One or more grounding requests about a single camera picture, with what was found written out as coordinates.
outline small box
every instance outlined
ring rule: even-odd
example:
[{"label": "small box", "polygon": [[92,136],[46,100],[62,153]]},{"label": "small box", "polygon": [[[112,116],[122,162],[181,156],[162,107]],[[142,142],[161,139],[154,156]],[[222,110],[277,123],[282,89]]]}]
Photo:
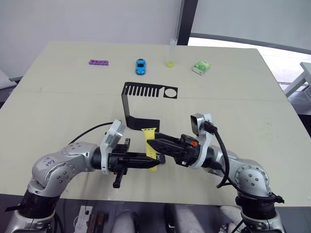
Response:
[{"label": "small box", "polygon": [[210,63],[204,60],[201,60],[192,67],[192,70],[198,73],[199,75],[202,75],[208,70],[209,67],[210,67]]}]

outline circular hole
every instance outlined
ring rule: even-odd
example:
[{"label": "circular hole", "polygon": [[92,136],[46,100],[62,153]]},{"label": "circular hole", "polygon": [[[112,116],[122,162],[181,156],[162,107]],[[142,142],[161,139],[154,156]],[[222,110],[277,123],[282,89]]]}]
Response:
[{"label": "circular hole", "polygon": [[168,88],[164,91],[165,95],[167,95],[168,97],[175,97],[177,95],[176,91],[171,89],[171,88]]}]

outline test tube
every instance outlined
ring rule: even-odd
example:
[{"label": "test tube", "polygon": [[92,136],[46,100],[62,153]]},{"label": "test tube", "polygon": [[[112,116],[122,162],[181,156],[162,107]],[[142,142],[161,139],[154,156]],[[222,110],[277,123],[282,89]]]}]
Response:
[{"label": "test tube", "polygon": [[167,62],[166,62],[167,67],[174,67],[174,65],[175,65],[175,47],[176,47],[176,45],[177,45],[177,39],[172,38],[170,40],[170,48],[169,48],[168,58],[167,58]]}]

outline blue toy car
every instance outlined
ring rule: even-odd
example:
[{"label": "blue toy car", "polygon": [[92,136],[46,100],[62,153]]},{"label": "blue toy car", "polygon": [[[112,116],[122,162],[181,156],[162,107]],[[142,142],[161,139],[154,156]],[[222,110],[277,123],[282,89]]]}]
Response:
[{"label": "blue toy car", "polygon": [[145,73],[146,73],[146,61],[140,58],[136,61],[136,74],[144,75]]}]

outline purple toy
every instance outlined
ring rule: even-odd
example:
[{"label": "purple toy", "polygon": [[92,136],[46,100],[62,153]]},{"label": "purple toy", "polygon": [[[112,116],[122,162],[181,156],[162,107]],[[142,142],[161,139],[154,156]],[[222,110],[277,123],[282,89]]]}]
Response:
[{"label": "purple toy", "polygon": [[90,60],[88,62],[90,65],[98,65],[98,66],[108,66],[109,65],[109,62],[104,60],[104,61],[101,61],[101,60]]}]

